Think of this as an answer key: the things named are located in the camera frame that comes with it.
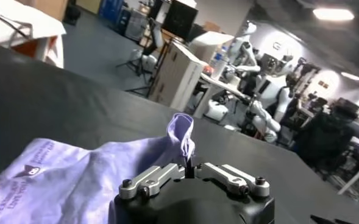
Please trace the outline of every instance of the printed logo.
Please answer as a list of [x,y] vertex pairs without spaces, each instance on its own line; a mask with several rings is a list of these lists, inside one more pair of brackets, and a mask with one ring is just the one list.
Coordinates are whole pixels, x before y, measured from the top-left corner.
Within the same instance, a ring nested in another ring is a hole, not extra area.
[[39,167],[34,167],[30,165],[24,166],[24,171],[17,174],[15,177],[29,177],[37,174],[40,171]]

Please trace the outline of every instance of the purple cloth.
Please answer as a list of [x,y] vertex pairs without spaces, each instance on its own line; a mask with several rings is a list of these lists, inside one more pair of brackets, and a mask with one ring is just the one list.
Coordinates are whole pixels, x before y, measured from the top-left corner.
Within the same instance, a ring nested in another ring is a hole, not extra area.
[[188,159],[193,120],[175,114],[167,136],[108,142],[95,150],[35,139],[0,174],[0,223],[108,223],[123,179]]

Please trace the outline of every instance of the black tabletop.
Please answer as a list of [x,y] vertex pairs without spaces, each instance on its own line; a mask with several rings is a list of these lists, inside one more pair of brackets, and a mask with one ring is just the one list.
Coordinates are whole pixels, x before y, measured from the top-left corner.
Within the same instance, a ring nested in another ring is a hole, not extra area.
[[[0,172],[34,138],[95,149],[165,135],[175,112],[0,47]],[[277,223],[310,223],[311,214],[359,223],[359,204],[294,153],[199,119],[192,139],[204,160],[266,177]]]

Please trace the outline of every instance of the blue container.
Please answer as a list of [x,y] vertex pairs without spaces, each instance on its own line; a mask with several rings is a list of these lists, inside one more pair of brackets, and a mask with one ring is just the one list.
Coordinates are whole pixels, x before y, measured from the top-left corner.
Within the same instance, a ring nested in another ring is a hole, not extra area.
[[102,0],[99,8],[99,16],[116,24],[123,2],[124,0]]

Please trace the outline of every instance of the gray carpet floor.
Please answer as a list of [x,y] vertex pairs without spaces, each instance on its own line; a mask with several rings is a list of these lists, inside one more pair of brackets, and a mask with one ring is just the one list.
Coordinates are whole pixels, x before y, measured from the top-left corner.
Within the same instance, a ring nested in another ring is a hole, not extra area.
[[96,15],[82,11],[76,26],[65,24],[65,69],[103,85],[118,89],[144,85],[127,66],[116,68],[130,57],[131,51],[141,49],[134,41],[108,28],[108,23]]

